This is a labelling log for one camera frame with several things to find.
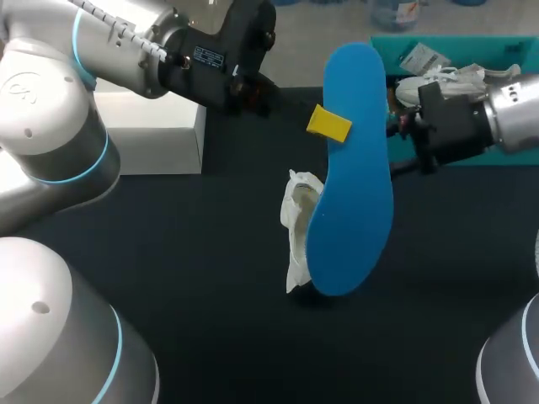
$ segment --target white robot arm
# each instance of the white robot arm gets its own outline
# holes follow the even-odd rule
[[[264,109],[253,94],[273,84],[259,74],[275,42],[270,2],[236,0],[218,35],[187,21],[157,0],[4,0],[0,237],[115,185],[120,159],[93,101],[96,77],[146,98],[171,90],[229,111]]]
[[[120,158],[95,78],[227,111],[264,112],[253,95],[272,88],[259,75],[275,40],[269,1],[236,0],[218,35],[164,1],[95,3],[107,13],[84,0],[0,0],[0,404],[159,399],[157,361],[116,310],[49,248],[2,238],[115,186]]]

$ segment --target white paper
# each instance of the white paper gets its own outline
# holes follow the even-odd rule
[[[400,67],[415,76],[423,76],[432,67],[447,67],[450,64],[451,60],[447,57],[419,43],[404,58]]]

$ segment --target screw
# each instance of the screw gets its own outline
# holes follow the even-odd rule
[[[182,64],[180,65],[182,69],[189,70],[191,68],[191,58],[188,56],[185,56],[182,60]]]
[[[264,33],[263,45],[266,51],[270,51],[273,48],[273,45],[275,45],[275,32]]]

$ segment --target robotic arm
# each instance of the robotic arm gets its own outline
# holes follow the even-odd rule
[[[539,76],[515,77],[475,102],[465,95],[444,99],[433,82],[419,89],[419,99],[420,108],[409,109],[388,128],[388,136],[411,137],[416,153],[392,166],[393,177],[415,170],[435,173],[491,147],[512,154],[539,146]]]
[[[0,237],[114,187],[120,159],[93,101],[96,77],[228,113],[271,109],[277,88],[259,73],[275,43],[269,0],[236,0],[216,35],[165,2],[94,2],[0,2]]]

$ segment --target white box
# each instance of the white box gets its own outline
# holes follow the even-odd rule
[[[204,107],[173,93],[146,99],[100,81],[94,95],[122,175],[202,172]]]

